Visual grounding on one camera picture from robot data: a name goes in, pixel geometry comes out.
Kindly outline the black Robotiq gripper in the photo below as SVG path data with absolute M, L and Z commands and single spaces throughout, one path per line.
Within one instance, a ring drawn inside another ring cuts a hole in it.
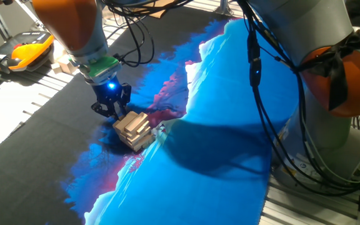
M 127 104 L 131 100 L 131 85 L 128 83 L 120 84 L 119 81 L 114 78 L 104 84 L 92 86 L 94 93 L 96 94 L 97 102 L 91 105 L 91 109 L 106 118 L 111 117 L 118 120 L 118 115 L 113 105 L 109 103 L 118 103 L 119 108 L 123 116 L 126 116 L 128 110 Z

